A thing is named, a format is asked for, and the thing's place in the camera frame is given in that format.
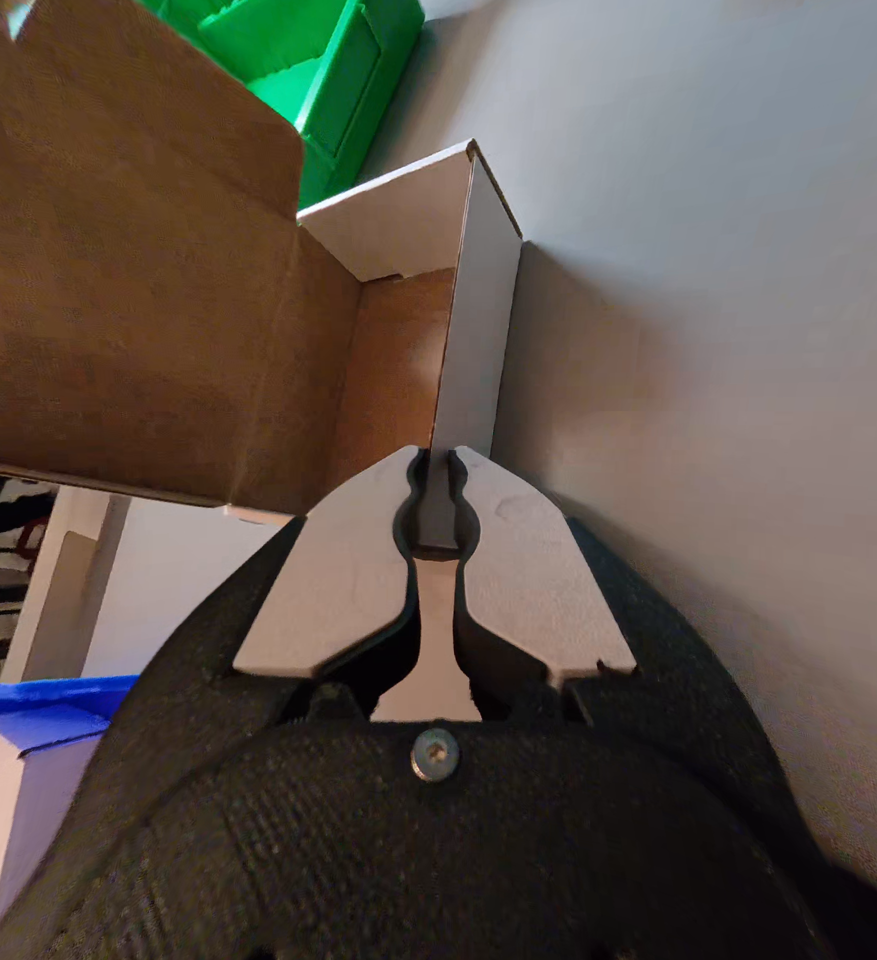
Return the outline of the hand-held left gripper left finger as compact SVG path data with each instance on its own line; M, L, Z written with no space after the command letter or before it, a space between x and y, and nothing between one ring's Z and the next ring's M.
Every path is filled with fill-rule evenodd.
M306 515L237 654L236 671L314 679L404 613L427 452L403 446Z

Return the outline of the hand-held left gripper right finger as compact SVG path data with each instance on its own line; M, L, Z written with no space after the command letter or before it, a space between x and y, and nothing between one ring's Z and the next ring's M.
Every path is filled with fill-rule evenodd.
M460 550L456 660L485 692L561 690L637 660L568 519L544 493L467 446L449 454Z

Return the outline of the white cardboard mailer box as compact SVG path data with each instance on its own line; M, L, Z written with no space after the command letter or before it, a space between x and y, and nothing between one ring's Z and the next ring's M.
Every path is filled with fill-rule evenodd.
M48 851L108 727L70 705L0 714L0 918Z
M491 452L523 238L468 140L298 210L304 142L146 5L0 2L0 474L303 515Z

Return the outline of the green plastic bin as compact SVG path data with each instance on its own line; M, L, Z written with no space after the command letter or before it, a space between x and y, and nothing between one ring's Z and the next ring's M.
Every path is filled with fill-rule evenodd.
M299 134L300 210L355 184L424 24L418 1L144 1Z

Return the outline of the blue plastic bin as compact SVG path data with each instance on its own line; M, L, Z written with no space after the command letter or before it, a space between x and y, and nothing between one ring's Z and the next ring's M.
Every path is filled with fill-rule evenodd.
M138 674L0 683L0 715L68 707L111 719Z

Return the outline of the grey desk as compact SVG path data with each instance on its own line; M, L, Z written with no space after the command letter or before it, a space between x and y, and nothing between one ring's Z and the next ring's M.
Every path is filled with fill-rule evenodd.
M423 2L371 178L476 138L494 455L720 655L877 885L877 2Z

